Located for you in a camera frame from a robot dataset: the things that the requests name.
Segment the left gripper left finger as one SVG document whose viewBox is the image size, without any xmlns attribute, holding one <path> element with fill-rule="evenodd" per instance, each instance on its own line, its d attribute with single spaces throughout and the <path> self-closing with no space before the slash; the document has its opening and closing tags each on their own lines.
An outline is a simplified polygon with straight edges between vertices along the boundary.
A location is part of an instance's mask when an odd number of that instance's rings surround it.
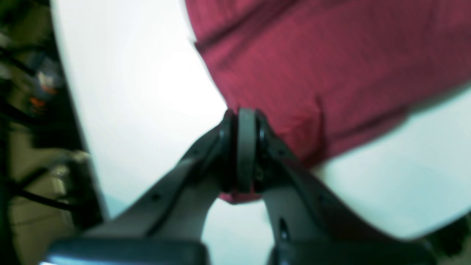
<svg viewBox="0 0 471 265">
<path fill-rule="evenodd" d="M 221 123 L 132 206 L 80 237 L 56 241 L 43 264 L 210 264 L 202 231 L 214 201 L 236 182 L 236 121 L 234 112 L 227 110 Z"/>
</svg>

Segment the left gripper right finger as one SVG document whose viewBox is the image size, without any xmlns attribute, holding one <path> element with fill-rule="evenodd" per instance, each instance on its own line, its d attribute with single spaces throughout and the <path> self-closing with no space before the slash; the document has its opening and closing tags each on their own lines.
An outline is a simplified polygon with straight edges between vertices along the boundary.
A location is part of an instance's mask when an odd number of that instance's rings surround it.
<svg viewBox="0 0 471 265">
<path fill-rule="evenodd" d="M 259 111 L 240 109 L 237 190 L 261 195 L 275 244 L 269 265 L 435 265 L 417 243 L 373 228 L 308 172 Z"/>
</svg>

